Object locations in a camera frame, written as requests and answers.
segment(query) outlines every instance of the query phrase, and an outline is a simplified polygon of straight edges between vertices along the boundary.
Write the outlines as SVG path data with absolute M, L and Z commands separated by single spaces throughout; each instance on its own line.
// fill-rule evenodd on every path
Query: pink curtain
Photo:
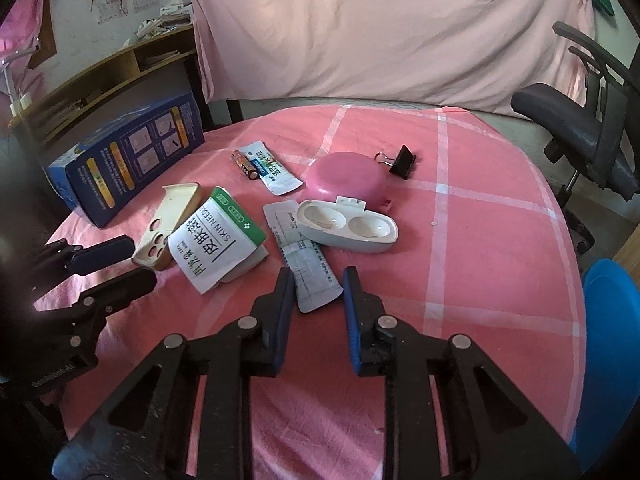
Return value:
M 34 45 L 42 24 L 43 2 L 44 0 L 16 0 L 0 25 L 0 60 L 16 50 Z M 11 71 L 16 88 L 20 92 L 29 91 L 34 97 L 42 87 L 42 74 L 38 70 L 27 69 L 28 63 L 28 56 L 17 59 L 11 64 Z M 0 118 L 6 123 L 11 112 L 4 76 L 0 77 L 0 92 Z
M 344 97 L 511 114 L 545 82 L 584 101 L 556 20 L 593 36 L 590 0 L 191 0 L 204 95 Z

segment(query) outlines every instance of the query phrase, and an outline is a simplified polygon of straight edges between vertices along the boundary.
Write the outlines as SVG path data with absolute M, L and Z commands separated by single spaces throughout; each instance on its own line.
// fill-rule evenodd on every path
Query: white case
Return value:
M 305 200 L 296 214 L 300 234 L 322 245 L 382 253 L 398 240 L 398 226 L 388 216 L 365 210 L 365 205 L 342 196 L 335 203 Z
M 202 200 L 200 184 L 164 186 L 164 198 L 140 238 L 132 261 L 153 270 L 165 269 L 171 262 L 171 253 L 165 247 L 167 238 L 199 208 Z

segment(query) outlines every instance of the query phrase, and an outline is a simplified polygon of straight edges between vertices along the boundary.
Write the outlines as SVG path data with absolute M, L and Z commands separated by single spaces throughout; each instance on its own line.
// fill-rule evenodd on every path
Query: battery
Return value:
M 258 171 L 255 169 L 254 165 L 250 163 L 238 150 L 231 153 L 231 158 L 236 162 L 249 180 L 255 180 L 258 178 Z

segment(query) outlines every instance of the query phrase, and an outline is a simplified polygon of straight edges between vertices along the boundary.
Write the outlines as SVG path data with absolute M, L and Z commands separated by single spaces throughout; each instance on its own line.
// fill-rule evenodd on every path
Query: green label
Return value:
M 256 246 L 260 246 L 267 239 L 267 235 L 264 234 L 262 229 L 251 220 L 251 217 L 242 210 L 238 202 L 231 198 L 231 195 L 224 189 L 221 187 L 214 188 L 211 192 L 211 198 Z

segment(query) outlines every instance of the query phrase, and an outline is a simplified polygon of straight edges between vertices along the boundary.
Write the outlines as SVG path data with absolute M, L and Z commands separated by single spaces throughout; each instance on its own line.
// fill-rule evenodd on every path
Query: chair leg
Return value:
M 562 209 L 562 214 L 564 214 L 564 220 L 566 221 L 566 226 L 569 228 L 569 231 L 573 231 L 582 238 L 575 246 L 575 252 L 578 253 L 578 256 L 581 256 L 593 247 L 596 240 L 580 219 L 566 208 L 566 203 L 571 198 L 572 190 L 579 176 L 580 173 L 576 170 L 569 182 L 565 186 L 562 186 L 560 191 L 556 193 L 556 200 L 558 201 L 560 209 Z
M 578 253 L 578 256 L 582 256 L 594 246 L 596 240 L 591 232 L 587 229 L 587 227 L 574 213 L 572 213 L 568 209 L 563 209 L 562 213 L 564 214 L 564 220 L 566 221 L 566 226 L 569 228 L 569 230 L 573 231 L 580 238 L 582 238 L 582 240 L 578 241 L 575 246 L 575 252 Z

